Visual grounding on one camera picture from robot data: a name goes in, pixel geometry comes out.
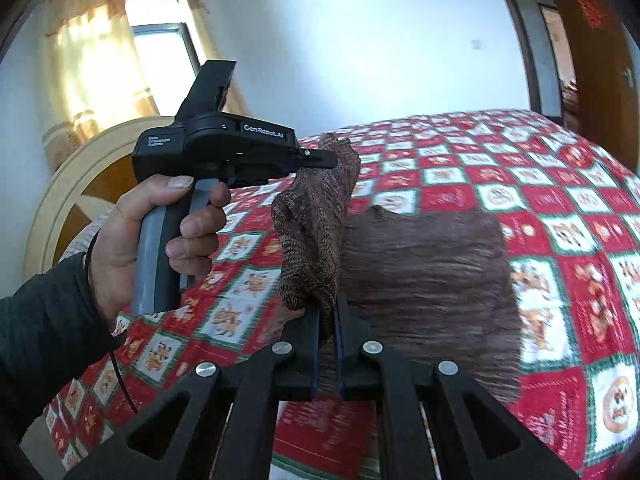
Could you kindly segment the person's left hand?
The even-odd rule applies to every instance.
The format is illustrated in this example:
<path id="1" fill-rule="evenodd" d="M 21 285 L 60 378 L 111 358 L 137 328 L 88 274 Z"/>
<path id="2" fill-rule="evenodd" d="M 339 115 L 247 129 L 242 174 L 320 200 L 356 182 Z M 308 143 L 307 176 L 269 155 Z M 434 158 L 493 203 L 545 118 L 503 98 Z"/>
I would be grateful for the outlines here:
<path id="1" fill-rule="evenodd" d="M 157 206 L 167 206 L 186 196 L 193 185 L 187 176 L 157 174 L 119 197 L 96 237 L 89 260 L 89 283 L 94 301 L 106 322 L 113 323 L 119 311 L 130 305 L 134 293 L 134 270 L 143 218 Z M 206 277 L 210 256 L 219 243 L 217 233 L 226 225 L 224 206 L 231 193 L 222 182 L 212 184 L 209 204 L 192 212 L 180 223 L 179 235 L 165 246 L 170 266 L 179 274 Z"/>

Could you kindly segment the dark left sleeve forearm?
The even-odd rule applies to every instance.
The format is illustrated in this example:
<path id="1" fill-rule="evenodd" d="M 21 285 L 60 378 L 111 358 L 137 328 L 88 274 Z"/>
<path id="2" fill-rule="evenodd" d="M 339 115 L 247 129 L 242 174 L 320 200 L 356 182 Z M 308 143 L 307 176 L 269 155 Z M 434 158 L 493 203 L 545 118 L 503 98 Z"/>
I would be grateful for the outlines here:
<path id="1" fill-rule="evenodd" d="M 124 338 L 94 303 L 83 254 L 37 274 L 1 300 L 1 477 L 38 479 L 20 448 L 55 395 Z"/>

